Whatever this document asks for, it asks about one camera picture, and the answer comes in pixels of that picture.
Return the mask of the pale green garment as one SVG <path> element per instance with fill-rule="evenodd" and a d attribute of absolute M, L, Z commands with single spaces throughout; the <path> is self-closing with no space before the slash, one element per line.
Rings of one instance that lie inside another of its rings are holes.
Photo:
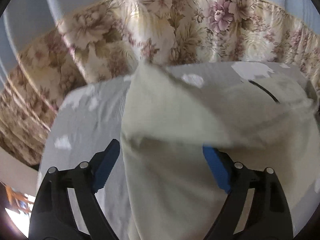
<path fill-rule="evenodd" d="M 303 76 L 231 65 L 236 83 L 190 85 L 138 66 L 121 123 L 130 239 L 203 239 L 225 201 L 204 158 L 213 146 L 248 168 L 275 170 L 298 233 L 319 200 L 319 107 Z"/>

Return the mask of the wooden chair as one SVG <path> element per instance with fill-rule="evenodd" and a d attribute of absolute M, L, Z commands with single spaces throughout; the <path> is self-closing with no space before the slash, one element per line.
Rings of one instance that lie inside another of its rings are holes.
<path fill-rule="evenodd" d="M 5 185 L 4 187 L 9 204 L 13 208 L 22 211 L 25 214 L 30 214 L 31 209 L 29 205 L 33 205 L 34 202 L 30 201 L 24 194 L 14 191 L 13 188 L 10 186 Z"/>

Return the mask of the grey patterned bed sheet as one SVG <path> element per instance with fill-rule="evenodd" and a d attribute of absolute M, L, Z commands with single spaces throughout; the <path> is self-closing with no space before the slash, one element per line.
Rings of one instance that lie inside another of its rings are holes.
<path fill-rule="evenodd" d="M 236 78 L 231 75 L 233 63 L 236 62 L 187 64 L 171 67 L 166 71 L 199 88 L 216 82 L 231 86 L 236 83 Z M 261 64 L 269 66 L 276 74 L 303 76 L 296 66 L 288 63 Z M 67 95 L 45 145 L 40 177 L 44 177 L 45 172 L 52 166 L 61 170 L 74 168 L 107 148 L 112 139 L 120 141 L 126 96 L 133 76 L 127 75 L 87 85 Z M 315 188 L 319 192 L 319 176 Z M 97 199 L 116 235 L 120 239 L 130 239 L 128 230 L 131 205 L 122 149 L 106 185 L 98 192 Z"/>

